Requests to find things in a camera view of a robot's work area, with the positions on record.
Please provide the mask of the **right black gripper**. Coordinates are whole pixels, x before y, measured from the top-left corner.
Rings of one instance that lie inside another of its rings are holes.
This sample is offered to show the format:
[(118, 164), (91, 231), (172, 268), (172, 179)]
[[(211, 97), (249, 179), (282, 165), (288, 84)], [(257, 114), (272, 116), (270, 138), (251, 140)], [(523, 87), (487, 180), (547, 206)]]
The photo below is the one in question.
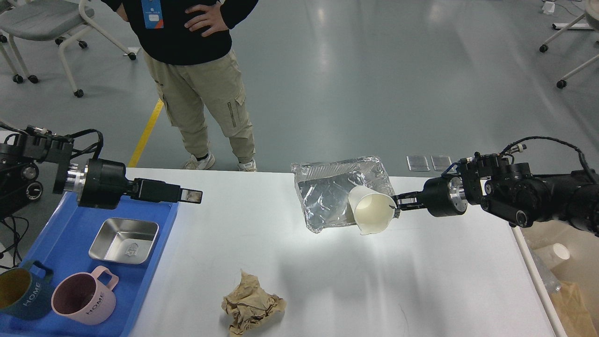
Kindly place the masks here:
[(462, 215), (468, 205), (462, 179), (456, 176), (428, 179), (422, 191), (398, 194), (392, 200), (396, 212), (428, 209), (436, 217)]

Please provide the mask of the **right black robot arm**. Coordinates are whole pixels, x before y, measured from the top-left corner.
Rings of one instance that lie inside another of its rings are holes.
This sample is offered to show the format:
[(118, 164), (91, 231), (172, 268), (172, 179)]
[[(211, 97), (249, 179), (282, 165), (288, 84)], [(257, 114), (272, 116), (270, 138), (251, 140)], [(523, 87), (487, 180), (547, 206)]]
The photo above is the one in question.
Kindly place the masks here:
[(558, 140), (578, 154), (580, 170), (569, 174), (531, 173), (528, 163), (515, 163), (513, 155), (526, 149), (524, 139), (501, 152), (462, 158), (441, 176), (428, 179), (421, 191), (393, 196), (395, 212), (426, 209), (436, 217), (463, 215), (468, 205), (506, 220), (511, 227), (560, 220), (599, 234), (598, 173), (588, 166), (579, 147)]

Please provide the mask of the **person's right hand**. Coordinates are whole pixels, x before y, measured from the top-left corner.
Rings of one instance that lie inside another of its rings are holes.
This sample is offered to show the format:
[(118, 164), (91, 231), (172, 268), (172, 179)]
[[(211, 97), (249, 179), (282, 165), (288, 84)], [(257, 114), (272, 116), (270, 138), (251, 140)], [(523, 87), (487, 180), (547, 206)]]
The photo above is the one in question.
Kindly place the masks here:
[(120, 17), (120, 18), (121, 18), (123, 21), (125, 21), (125, 22), (129, 22), (128, 15), (126, 14), (126, 10), (124, 9), (124, 4), (123, 4), (123, 3), (121, 3), (121, 4), (118, 6), (118, 8), (117, 8), (117, 10), (116, 10), (116, 13), (119, 15), (119, 17)]

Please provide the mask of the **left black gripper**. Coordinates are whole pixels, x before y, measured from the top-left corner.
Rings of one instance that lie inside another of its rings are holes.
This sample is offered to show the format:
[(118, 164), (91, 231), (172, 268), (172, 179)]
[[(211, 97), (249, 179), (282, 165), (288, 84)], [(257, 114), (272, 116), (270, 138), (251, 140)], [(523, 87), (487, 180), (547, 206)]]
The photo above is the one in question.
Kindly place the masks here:
[(170, 203), (187, 202), (199, 204), (203, 200), (201, 190), (184, 189), (164, 181), (136, 178), (126, 179), (126, 165), (105, 159), (89, 159), (79, 168), (69, 164), (66, 190), (77, 194), (77, 203), (82, 207), (115, 209), (123, 195), (132, 195), (135, 200)]

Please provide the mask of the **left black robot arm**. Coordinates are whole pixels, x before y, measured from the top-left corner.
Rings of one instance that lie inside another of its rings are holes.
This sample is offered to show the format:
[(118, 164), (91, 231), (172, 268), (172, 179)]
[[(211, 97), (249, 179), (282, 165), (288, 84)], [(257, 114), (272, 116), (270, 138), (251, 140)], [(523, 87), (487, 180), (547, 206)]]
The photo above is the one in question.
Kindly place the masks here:
[(199, 204), (203, 200), (201, 190), (146, 178), (130, 181), (124, 163), (99, 158), (103, 135), (97, 130), (59, 136), (34, 126), (19, 130), (2, 123), (1, 127), (10, 132), (0, 146), (2, 219), (40, 199), (43, 186), (38, 181), (38, 163), (43, 162), (58, 166), (53, 192), (75, 192), (82, 207), (112, 210), (122, 196), (154, 203)]

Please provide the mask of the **person's left hand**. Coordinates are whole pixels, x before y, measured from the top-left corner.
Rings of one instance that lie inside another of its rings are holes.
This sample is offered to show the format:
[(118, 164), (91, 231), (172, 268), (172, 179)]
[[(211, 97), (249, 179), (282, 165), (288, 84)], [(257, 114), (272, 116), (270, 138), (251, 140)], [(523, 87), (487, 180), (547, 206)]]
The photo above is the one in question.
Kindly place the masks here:
[(203, 30), (201, 36), (208, 37), (216, 32), (228, 31), (230, 28), (226, 25), (220, 7), (221, 2), (216, 2), (212, 6), (196, 5), (185, 9), (186, 14), (200, 13), (189, 19), (184, 27), (190, 32)]

